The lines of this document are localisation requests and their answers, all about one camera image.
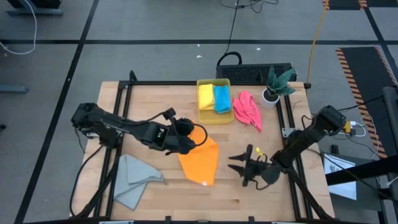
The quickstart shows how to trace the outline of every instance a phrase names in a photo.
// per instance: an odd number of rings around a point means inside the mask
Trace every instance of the white pot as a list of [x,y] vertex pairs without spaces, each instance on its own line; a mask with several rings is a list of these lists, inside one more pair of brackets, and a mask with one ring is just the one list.
[[273,101],[273,102],[268,101],[268,100],[266,100],[266,99],[264,98],[264,92],[265,92],[266,90],[267,90],[267,88],[265,88],[265,89],[262,91],[262,93],[261,93],[261,96],[260,96],[260,99],[259,99],[260,105],[261,105],[263,108],[265,108],[265,109],[273,108],[273,107],[275,107],[276,103],[278,103],[278,101],[279,101],[279,99],[280,99],[280,96],[278,95],[278,99],[275,100],[275,101]]

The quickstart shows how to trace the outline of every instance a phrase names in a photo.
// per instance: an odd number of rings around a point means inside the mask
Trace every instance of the potted plant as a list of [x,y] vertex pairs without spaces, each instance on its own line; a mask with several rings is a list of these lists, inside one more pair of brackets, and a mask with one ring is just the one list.
[[268,72],[267,88],[262,91],[259,100],[263,108],[273,108],[281,95],[294,93],[295,89],[287,85],[293,74],[294,68],[291,68],[279,77],[276,77],[274,66],[271,65]]

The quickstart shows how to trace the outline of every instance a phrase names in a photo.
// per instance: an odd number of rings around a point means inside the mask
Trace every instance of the gray cloth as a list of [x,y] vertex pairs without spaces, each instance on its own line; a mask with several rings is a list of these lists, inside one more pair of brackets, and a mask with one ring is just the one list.
[[148,182],[164,182],[163,175],[150,165],[132,156],[123,155],[119,159],[113,199],[134,210]]

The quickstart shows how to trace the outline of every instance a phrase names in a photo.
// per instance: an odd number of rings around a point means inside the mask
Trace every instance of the orange cloth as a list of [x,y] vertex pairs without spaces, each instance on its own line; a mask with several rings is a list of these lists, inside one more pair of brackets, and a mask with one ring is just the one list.
[[[189,138],[195,144],[205,139],[205,132],[195,126]],[[202,185],[214,185],[218,165],[218,145],[210,137],[206,142],[192,149],[187,155],[178,155],[185,177]]]

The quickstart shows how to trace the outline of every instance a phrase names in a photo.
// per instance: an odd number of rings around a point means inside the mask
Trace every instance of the pink cloth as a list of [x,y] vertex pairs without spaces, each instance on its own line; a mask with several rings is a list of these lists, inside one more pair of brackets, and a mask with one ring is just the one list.
[[239,99],[233,98],[232,105],[238,121],[244,124],[252,124],[259,132],[262,130],[261,112],[254,102],[253,95],[248,91],[242,91]]

